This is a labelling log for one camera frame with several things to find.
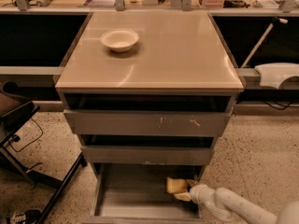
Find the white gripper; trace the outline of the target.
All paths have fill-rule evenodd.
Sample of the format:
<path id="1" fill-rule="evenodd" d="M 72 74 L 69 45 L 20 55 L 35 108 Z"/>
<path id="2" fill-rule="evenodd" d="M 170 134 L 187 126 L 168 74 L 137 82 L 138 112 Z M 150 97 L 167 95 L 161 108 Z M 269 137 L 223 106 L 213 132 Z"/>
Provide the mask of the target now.
<path id="1" fill-rule="evenodd" d="M 187 179 L 189 187 L 192 187 L 189 192 L 174 193 L 177 200 L 189 202 L 192 200 L 194 203 L 214 203 L 215 190 L 205 184 L 198 184 L 198 181 Z"/>

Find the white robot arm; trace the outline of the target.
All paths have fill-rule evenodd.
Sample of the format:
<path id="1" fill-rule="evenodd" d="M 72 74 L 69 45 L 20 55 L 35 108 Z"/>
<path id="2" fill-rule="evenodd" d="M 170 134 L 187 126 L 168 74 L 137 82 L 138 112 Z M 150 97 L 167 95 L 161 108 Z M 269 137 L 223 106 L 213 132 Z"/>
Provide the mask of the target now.
<path id="1" fill-rule="evenodd" d="M 299 224 L 299 202 L 288 203 L 276 216 L 229 189 L 212 189 L 192 179 L 168 177 L 166 191 L 178 200 L 203 204 L 223 222 L 232 222 L 233 214 L 237 214 L 248 224 Z"/>

